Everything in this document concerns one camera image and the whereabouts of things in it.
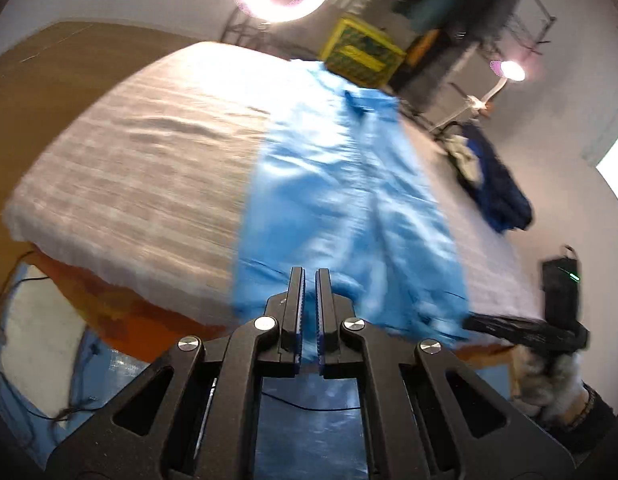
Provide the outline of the dark patterned sleeve forearm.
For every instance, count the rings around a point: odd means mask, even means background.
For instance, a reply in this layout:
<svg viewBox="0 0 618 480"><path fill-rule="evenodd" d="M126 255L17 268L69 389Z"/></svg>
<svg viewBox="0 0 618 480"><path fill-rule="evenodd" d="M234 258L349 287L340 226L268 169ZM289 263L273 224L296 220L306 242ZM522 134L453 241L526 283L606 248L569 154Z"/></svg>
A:
<svg viewBox="0 0 618 480"><path fill-rule="evenodd" d="M582 393L565 414L536 422L571 454L577 464L599 445L616 421L616 414L600 394L585 382Z"/></svg>

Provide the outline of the right hand grey glove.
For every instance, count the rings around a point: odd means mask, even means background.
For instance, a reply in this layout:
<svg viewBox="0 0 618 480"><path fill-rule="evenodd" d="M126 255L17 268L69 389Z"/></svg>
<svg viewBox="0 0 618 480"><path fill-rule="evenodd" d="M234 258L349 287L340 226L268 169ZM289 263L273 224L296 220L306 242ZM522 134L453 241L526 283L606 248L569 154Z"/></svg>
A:
<svg viewBox="0 0 618 480"><path fill-rule="evenodd" d="M580 373L580 354L564 354L551 370L542 356L523 346L513 351L513 404L544 424L571 424L586 408L589 393Z"/></svg>

